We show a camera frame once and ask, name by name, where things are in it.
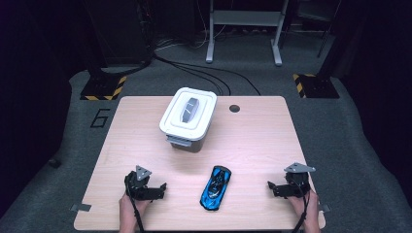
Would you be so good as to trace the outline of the dark cabinet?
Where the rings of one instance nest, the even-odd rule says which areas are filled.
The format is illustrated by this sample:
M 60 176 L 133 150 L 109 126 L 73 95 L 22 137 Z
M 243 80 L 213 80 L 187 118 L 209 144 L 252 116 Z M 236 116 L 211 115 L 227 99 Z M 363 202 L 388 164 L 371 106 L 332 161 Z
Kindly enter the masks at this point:
M 151 40 L 139 0 L 85 0 L 108 66 L 151 60 Z

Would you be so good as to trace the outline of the blue toy car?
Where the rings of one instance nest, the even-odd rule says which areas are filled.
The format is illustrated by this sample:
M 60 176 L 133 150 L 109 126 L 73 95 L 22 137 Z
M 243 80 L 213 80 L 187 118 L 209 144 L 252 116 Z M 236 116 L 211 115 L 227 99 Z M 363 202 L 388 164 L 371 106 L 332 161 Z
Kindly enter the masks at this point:
M 217 211 L 220 208 L 227 185 L 231 178 L 231 171 L 221 165 L 216 165 L 211 173 L 199 203 L 207 211 Z

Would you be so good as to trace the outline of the black stand hazard-striped base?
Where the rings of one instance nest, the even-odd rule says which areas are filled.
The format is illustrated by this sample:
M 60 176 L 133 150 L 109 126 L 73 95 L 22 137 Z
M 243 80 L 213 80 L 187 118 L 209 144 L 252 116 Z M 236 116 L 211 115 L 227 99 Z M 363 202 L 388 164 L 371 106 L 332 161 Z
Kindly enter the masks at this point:
M 336 63 L 336 54 L 337 51 L 335 49 L 329 50 L 321 69 L 316 75 L 292 75 L 297 92 L 301 98 L 339 98 L 339 94 L 330 80 Z
M 106 73 L 98 65 L 88 64 L 89 79 L 81 92 L 82 100 L 116 100 L 126 81 L 121 73 Z

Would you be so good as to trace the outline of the person's left hand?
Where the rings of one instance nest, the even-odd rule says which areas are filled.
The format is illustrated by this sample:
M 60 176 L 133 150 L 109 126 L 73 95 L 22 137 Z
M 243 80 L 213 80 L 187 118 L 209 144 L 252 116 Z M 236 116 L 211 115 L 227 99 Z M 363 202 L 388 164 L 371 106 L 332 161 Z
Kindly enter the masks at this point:
M 142 216 L 147 207 L 151 204 L 150 200 L 136 201 L 135 207 L 139 214 Z M 119 200 L 120 205 L 120 229 L 122 228 L 137 228 L 137 218 L 134 214 L 134 206 L 130 198 L 124 194 Z

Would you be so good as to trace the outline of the white metal frame stand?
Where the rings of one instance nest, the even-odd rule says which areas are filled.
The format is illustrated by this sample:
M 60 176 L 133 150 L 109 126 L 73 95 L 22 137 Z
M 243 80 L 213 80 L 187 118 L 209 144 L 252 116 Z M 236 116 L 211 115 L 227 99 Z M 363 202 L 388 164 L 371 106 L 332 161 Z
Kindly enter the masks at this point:
M 214 2 L 215 0 L 209 0 L 209 43 L 205 58 L 207 63 L 212 63 L 214 60 L 215 26 L 242 25 L 275 27 L 275 37 L 270 41 L 274 63 L 278 67 L 283 65 L 279 49 L 279 41 L 290 0 L 282 0 L 282 9 L 275 12 L 216 10 Z

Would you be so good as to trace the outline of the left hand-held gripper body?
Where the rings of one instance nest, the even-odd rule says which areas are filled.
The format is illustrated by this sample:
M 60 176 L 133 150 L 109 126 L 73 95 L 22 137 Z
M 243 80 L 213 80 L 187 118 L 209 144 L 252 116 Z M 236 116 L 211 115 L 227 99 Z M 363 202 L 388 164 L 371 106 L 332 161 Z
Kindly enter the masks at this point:
M 155 191 L 155 188 L 147 187 L 152 172 L 139 165 L 134 171 L 131 171 L 125 178 L 126 195 L 134 200 L 150 200 L 149 192 Z

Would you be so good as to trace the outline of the grey storage box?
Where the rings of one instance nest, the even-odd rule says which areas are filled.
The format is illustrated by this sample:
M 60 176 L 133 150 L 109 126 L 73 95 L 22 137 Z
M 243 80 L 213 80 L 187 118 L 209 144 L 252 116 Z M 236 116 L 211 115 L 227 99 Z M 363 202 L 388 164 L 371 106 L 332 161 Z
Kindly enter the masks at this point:
M 166 141 L 175 149 L 188 152 L 200 152 L 207 133 L 197 134 L 195 132 L 179 132 L 176 134 L 167 134 Z

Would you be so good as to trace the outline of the black tripod stand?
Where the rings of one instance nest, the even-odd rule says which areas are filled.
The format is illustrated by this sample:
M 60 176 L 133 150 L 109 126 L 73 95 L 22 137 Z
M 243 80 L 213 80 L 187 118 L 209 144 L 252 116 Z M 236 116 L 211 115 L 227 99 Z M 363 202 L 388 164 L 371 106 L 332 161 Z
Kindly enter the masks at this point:
M 323 41 L 318 57 L 321 56 L 328 39 L 330 29 L 340 8 L 342 0 L 309 0 L 298 3 L 296 16 L 324 27 Z

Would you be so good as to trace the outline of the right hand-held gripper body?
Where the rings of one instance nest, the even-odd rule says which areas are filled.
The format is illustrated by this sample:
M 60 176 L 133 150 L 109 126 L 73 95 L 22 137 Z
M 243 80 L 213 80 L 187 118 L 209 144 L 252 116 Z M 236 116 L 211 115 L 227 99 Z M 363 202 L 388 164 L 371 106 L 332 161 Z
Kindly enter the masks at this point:
M 310 189 L 309 174 L 316 171 L 315 167 L 307 166 L 298 162 L 284 169 L 287 181 L 287 197 L 303 197 Z

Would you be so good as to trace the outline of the person's right hand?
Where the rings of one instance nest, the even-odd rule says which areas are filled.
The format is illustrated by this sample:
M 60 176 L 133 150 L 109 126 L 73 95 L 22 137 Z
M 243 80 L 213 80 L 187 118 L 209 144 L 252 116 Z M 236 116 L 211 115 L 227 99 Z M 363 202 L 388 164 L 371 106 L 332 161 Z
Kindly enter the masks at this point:
M 310 190 L 305 197 L 289 197 L 289 202 L 291 203 L 296 215 L 301 217 L 303 213 L 306 214 L 303 220 L 303 228 L 320 228 L 319 226 L 319 197 L 316 192 Z

